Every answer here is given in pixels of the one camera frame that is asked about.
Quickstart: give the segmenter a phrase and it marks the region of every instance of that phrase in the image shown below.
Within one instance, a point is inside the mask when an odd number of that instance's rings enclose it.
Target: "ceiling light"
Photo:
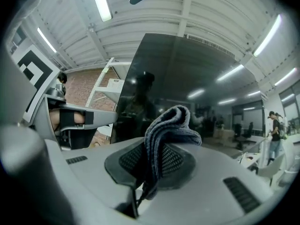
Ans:
[[[236,100],[235,98],[232,98],[232,99],[229,99],[229,100],[220,101],[220,102],[218,102],[218,104],[232,103],[232,102],[234,102],[235,100]]]
[[[275,83],[275,86],[283,82],[286,78],[288,78],[291,74],[293,74],[297,69],[294,67],[287,75],[285,75],[283,78],[281,78],[277,83]]]
[[[46,39],[46,37],[44,36],[44,34],[42,33],[40,28],[37,28],[38,33],[41,35],[41,37],[45,40],[45,42],[48,44],[48,46],[52,49],[53,52],[57,52],[54,47],[51,45],[51,43]]]
[[[271,28],[270,32],[266,36],[266,38],[263,40],[263,42],[259,45],[259,47],[255,50],[253,55],[257,58],[257,56],[263,51],[263,49],[268,45],[268,43],[271,41],[272,37],[276,33],[277,29],[279,28],[281,23],[281,16],[278,15],[276,18],[276,21],[274,22],[273,27]]]
[[[108,21],[112,18],[111,12],[109,10],[106,0],[95,0],[98,11],[100,13],[103,22]]]
[[[197,91],[194,91],[194,92],[190,93],[187,97],[188,98],[194,98],[194,97],[197,97],[197,96],[201,95],[202,93],[204,93],[204,89],[199,89]]]
[[[253,109],[255,109],[255,107],[247,107],[247,108],[244,108],[244,111],[246,111],[246,110],[253,110]]]
[[[290,98],[294,97],[295,94],[290,94],[289,96],[285,97],[284,99],[281,100],[281,102],[285,102],[286,100],[289,100]]]
[[[236,68],[234,68],[233,70],[231,70],[230,72],[226,73],[225,75],[221,76],[220,78],[217,79],[217,81],[222,81],[225,78],[230,77],[231,75],[233,75],[234,73],[240,71],[241,69],[243,69],[244,66],[243,65],[239,65]]]
[[[249,93],[247,96],[253,96],[253,95],[256,95],[256,94],[259,94],[259,93],[261,93],[260,91],[257,91],[257,92],[252,92],[252,93]]]

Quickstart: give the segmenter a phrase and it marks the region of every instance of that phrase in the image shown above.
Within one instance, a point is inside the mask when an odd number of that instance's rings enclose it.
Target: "gray cloth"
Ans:
[[[148,169],[143,190],[151,190],[161,179],[159,167],[160,147],[165,143],[189,143],[200,146],[200,135],[188,127],[189,110],[181,105],[171,107],[156,118],[145,133],[144,144],[148,157]]]

